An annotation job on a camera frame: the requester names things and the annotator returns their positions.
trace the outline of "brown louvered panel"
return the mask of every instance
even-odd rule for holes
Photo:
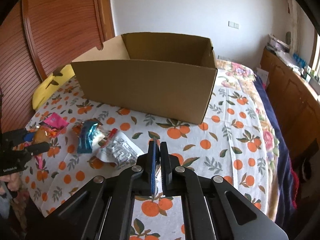
[[[28,18],[47,75],[101,46],[94,0],[28,0]]]
[[[40,84],[25,41],[18,2],[0,26],[2,131],[23,128],[34,115],[32,95]]]

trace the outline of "navy blue blanket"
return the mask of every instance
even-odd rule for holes
[[[289,150],[284,142],[276,115],[272,109],[267,93],[262,87],[262,80],[259,76],[257,76],[257,79],[254,82],[254,85],[261,97],[261,100],[263,102],[263,105],[266,110],[266,114],[270,120],[270,123],[275,129],[276,137],[280,141],[279,143],[280,155],[279,155],[278,166],[277,166],[280,199],[279,199],[278,211],[276,215],[276,224],[285,230],[286,224],[289,221],[289,218],[295,211],[295,207],[293,206],[293,201],[295,201],[294,199],[295,185],[294,185],[293,175],[291,173],[291,161],[289,157]]]

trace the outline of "pink snack package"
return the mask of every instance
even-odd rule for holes
[[[68,124],[69,123],[57,113],[52,113],[40,123],[40,125],[46,125],[54,131],[53,138],[56,138],[61,133],[61,130],[66,128]]]

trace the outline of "box flap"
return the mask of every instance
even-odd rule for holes
[[[127,33],[122,39],[130,59],[202,66],[209,38],[176,33]]]
[[[148,60],[71,65],[91,100],[196,124],[204,118],[217,74],[215,68]]]
[[[94,47],[74,59],[72,62],[109,59],[130,59],[121,35],[105,41],[102,50],[98,50]]]

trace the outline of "human hand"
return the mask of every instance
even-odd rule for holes
[[[13,173],[6,176],[1,176],[0,180],[4,182],[8,182],[8,189],[11,191],[17,191],[20,188],[21,180],[19,173]],[[3,195],[5,193],[4,189],[0,187],[0,195]]]

